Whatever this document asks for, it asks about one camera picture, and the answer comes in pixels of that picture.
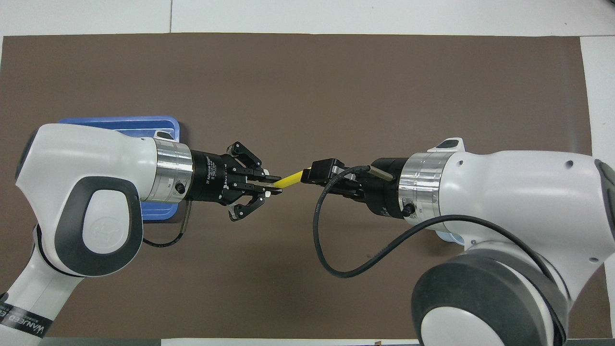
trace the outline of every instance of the short black cable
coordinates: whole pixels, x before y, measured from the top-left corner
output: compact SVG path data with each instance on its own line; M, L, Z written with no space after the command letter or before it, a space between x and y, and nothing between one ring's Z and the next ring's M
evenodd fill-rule
M181 239L181 237L184 235L184 233L186 233L186 228L188 227L188 218L190 217L190 209L191 208L192 208L192 201L191 200L187 200L186 201L186 213L184 214L184 217L181 220L180 233L177 234L175 239L169 241L168 243L159 244L159 243L154 243L152 241L149 241L149 240L143 238L143 242L145 244L153 246L153 247L167 247L167 246L171 246L171 245L177 243Z
M406 239L408 239L409 237L413 236L417 232L419 232L419 231L421 231L421 230L423 230L423 229L425 229L425 228L427 228L429 226L432 226L432 225L435 225L437 223L440 223L440 222L446 222L446 221L465 221L465 222L476 223L478 225L490 228L490 229L498 232L500 235L506 237L508 240L513 242L515 245L517 245L521 250L523 250L526 254L528 254L528 256L534 261L534 263L536 263L538 268L540 268L542 273L549 280L551 280L553 283L556 283L555 282L555 278L553 277L553 274L551 274L551 272L547 268L547 265L541 259L540 255L538 253L536 253L535 251L533 251L522 240L520 240L515 235L513 235L511 232L503 229L502 227L496 225L493 222L489 222L487 220L483 220L481 218L474 217L474 216L469 216L469 215L443 215L443 216L434 217L433 219L425 220L423 222L418 223L417 225L415 225L414 227L410 228L409 230L403 232L400 236L398 236L396 239L391 241L391 243L389 243L382 250L380 250L380 252L377 253L374 257L372 257L370 260L368 260L364 264L358 266L357 268L355 268L353 270L349 270L347 272L341 272L339 270L334 269L333 267L331 267L331 265L329 265L329 263L325 259L325 256L324 256L324 254L322 252L322 248L320 246L320 236L319 236L319 230L318 230L318 222L319 222L319 218L320 218L320 211L322 209L322 203L324 202L325 197L327 196L329 191L333 188L333 186L336 183L338 183L340 180L342 180L345 176L347 176L349 174L356 174L356 173L359 173L359 172L366 172L366 171L369 171L369 169L370 169L369 166L356 166L356 167L352 167L352 168L346 169L346 170L342 171L341 173L339 173L338 175L334 176L327 183L327 185L325 186L324 190L320 194L320 198L318 199L318 202L316 203L316 209L314 211L314 219L312 221L312 231L314 233L314 246L316 247L316 254L318 255L318 259L320 260L320 263L333 276L337 276L338 278L352 278L353 276L357 276L357 275L363 273L364 271L368 270L369 268L373 267L382 258L384 258L384 256L388 255L393 249L395 249L397 246L399 246L399 244L401 244L402 242L404 242Z

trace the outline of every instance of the black label band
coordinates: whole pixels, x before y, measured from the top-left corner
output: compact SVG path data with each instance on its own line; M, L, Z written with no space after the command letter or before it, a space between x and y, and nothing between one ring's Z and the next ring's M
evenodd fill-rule
M52 320L28 310L0 303L0 324L3 326L43 338L52 323Z

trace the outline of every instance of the brown mat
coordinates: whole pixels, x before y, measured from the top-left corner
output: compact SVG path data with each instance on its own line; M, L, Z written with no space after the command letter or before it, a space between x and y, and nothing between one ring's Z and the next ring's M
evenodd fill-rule
M31 250L31 209L14 186L30 134L60 118L172 115L191 148L235 140L272 174L313 160L348 165L410 156L453 136L468 151L590 154L578 38L300 34L130 34L4 39L0 70L0 289ZM412 287L461 247L431 231L351 280L317 261L320 189L294 186L249 218L195 203L186 236L144 247L120 272L85 280L51 336L414 338ZM330 198L322 241L351 268L406 229ZM155 241L177 224L147 225ZM610 337L603 270L571 318L571 337Z

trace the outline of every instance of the white circular cap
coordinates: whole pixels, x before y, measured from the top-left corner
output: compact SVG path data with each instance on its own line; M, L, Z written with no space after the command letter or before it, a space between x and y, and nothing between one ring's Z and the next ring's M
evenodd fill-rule
M428 312L421 323L421 337L425 346L504 346L483 320L453 307Z
M98 190L92 195L83 221L83 242L97 254L109 254L128 239L130 215L123 193Z

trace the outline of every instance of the thick black cable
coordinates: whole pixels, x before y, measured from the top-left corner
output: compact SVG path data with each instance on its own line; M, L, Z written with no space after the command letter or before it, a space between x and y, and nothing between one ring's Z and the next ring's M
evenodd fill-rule
M443 216L434 217L433 219L425 220L423 222L418 223L417 225L415 225L414 227L410 228L409 230L403 232L400 236L398 236L396 239L391 241L387 246L385 246L382 250L380 250L380 252L377 253L374 257L372 257L370 260L368 260L364 264L358 266L357 268L355 268L353 270L349 270L347 272L342 272L342 271L334 269L333 267L331 267L331 265L325 259L325 256L324 256L324 254L322 252L322 248L320 246L320 236L319 236L319 230L318 230L318 222L319 222L319 218L320 218L320 211L322 209L322 203L324 202L325 197L327 196L329 191L333 188L333 186L336 183L338 183L340 180L342 180L345 176L347 176L349 174L358 174L360 172L366 172L366 171L369 171L369 169L370 169L369 166L356 166L356 167L352 167L352 168L346 169L346 170L342 171L341 173L339 173L338 175L334 176L327 183L327 185L325 186L324 190L320 194L320 198L318 199L318 202L316 203L316 209L314 211L314 219L312 221L312 231L314 233L314 246L316 247L316 254L318 255L318 259L320 260L320 263L333 276L337 276L338 278L352 278L353 276L357 276L357 275L363 273L364 271L368 270L369 268L373 267L382 258L384 258L384 256L388 255L391 251L393 251L393 249L395 249L397 246L399 246L399 244L401 244L402 242L404 242L406 239L408 239L409 237L413 236L417 232L419 232L419 231L421 231L421 230L423 230L423 229L425 229L425 228L427 228L429 226L432 226L432 225L435 225L437 223L440 223L440 222L446 222L446 221L465 221L465 222L476 223L478 225L490 228L490 229L494 230L495 232L498 232L500 235L504 236L505 238L507 238L511 242L513 242L521 250L523 250L526 254L528 254L528 256L534 261L534 263L536 263L538 268L542 271L542 273L549 280L551 280L553 283L557 284L555 282L555 278L553 277L553 274L551 274L551 272L547 268L547 265L542 260L540 255L538 253L536 253L535 251L533 251L522 240L520 240L515 235L513 235L511 232L503 229L502 227L496 225L493 222L489 222L487 220L483 220L481 218L474 217L474 216L469 216L469 215L443 215Z
M177 243L181 239L181 237L184 235L184 233L186 233L186 228L188 227L188 218L190 218L190 209L192 209L192 201L187 200L186 201L186 212L184 214L184 217L181 220L180 232L179 232L179 234L177 234L175 239L169 241L168 243L159 244L159 243L154 243L152 241L149 241L149 240L143 238L143 242L145 244L147 244L149 246L153 246L153 247L167 247L167 246L171 246L171 245Z

